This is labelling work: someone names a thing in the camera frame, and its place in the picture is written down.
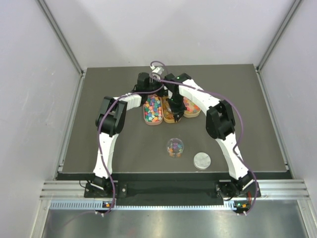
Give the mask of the yellow tray of popsicle candies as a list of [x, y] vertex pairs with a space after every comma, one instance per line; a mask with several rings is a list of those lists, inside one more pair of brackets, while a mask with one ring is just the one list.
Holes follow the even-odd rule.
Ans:
[[168, 104], [168, 96], [162, 97], [162, 112], [163, 112], [163, 120], [166, 123], [176, 123], [174, 122], [174, 115], [166, 113], [166, 104]]

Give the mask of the orange tray of star candies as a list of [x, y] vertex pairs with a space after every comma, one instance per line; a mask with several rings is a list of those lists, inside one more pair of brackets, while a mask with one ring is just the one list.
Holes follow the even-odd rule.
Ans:
[[196, 104], [194, 104], [191, 100], [189, 100], [186, 97], [183, 97], [183, 102], [186, 107], [186, 110], [184, 112], [184, 117], [194, 118], [200, 114], [201, 109]]

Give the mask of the pink tray of block candies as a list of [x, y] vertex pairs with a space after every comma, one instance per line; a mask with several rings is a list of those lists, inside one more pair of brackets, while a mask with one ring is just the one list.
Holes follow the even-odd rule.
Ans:
[[163, 121], [163, 108], [161, 97], [156, 94], [149, 95], [143, 104], [143, 115], [147, 125], [158, 125]]

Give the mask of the silver metal scoop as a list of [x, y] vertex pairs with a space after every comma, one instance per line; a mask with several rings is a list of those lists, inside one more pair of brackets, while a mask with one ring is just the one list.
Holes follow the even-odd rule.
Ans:
[[172, 110], [171, 110], [169, 104], [166, 104], [166, 113], [167, 113], [167, 114], [173, 114], [173, 112], [172, 112]]

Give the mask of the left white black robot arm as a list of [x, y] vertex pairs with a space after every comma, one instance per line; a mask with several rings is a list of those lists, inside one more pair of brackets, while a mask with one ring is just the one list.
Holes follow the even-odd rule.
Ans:
[[137, 83], [131, 92], [119, 97], [104, 97], [96, 119], [98, 153], [91, 184], [100, 196], [115, 196], [112, 175], [112, 158], [119, 134], [122, 132], [128, 110], [142, 106], [149, 95], [163, 89], [162, 83], [150, 78], [147, 73], [139, 73]]

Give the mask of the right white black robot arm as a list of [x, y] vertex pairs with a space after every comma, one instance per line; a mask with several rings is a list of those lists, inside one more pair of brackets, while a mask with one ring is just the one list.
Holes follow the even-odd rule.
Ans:
[[220, 146], [232, 177], [231, 190], [236, 196], [243, 196], [251, 185], [255, 186], [254, 198], [258, 196], [259, 185], [254, 172], [242, 159], [235, 134], [234, 106], [226, 99], [220, 100], [203, 90], [187, 74], [176, 77], [172, 73], [162, 80], [169, 90], [168, 103], [175, 121], [183, 117], [186, 107], [183, 97], [196, 104], [206, 116], [206, 131]]

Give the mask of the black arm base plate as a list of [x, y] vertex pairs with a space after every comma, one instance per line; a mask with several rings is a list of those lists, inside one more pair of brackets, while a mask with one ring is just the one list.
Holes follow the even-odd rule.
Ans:
[[112, 187], [107, 182], [104, 188], [88, 182], [85, 186], [85, 198], [130, 198], [137, 195], [146, 197], [159, 195], [204, 195], [210, 198], [234, 198], [260, 196], [258, 184], [252, 182], [245, 190], [239, 190], [231, 181], [118, 181]]

